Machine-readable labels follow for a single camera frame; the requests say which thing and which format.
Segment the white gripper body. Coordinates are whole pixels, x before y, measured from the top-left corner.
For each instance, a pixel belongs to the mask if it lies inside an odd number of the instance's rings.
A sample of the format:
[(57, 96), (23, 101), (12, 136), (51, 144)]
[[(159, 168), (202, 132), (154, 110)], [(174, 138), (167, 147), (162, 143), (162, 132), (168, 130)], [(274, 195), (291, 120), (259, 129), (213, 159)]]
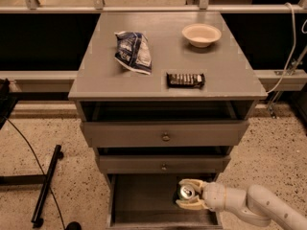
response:
[(223, 184), (207, 183), (202, 191), (205, 206), (212, 212), (225, 210), (226, 187)]

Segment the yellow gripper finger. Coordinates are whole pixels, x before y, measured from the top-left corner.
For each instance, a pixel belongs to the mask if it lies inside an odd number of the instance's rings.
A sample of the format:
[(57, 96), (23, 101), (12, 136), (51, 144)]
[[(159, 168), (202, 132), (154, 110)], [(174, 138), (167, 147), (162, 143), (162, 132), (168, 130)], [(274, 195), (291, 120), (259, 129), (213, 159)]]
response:
[(190, 200), (176, 200), (176, 204), (178, 207), (185, 209), (185, 210), (206, 210), (207, 206), (205, 205), (204, 201), (202, 199), (199, 199), (198, 197), (190, 199)]
[(200, 194), (207, 186), (207, 182), (200, 179), (182, 179), (178, 182), (178, 185), (187, 188), (195, 194)]

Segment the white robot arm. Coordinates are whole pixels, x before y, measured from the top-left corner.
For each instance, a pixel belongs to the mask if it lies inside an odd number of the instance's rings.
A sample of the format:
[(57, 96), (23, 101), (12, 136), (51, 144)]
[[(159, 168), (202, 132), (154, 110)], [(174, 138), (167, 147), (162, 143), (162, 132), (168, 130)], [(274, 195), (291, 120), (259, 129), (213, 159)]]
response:
[(178, 182), (176, 205), (186, 210), (230, 212), (260, 227), (273, 220), (284, 230), (307, 230), (306, 217), (260, 185), (251, 185), (245, 191), (216, 182), (182, 179)]

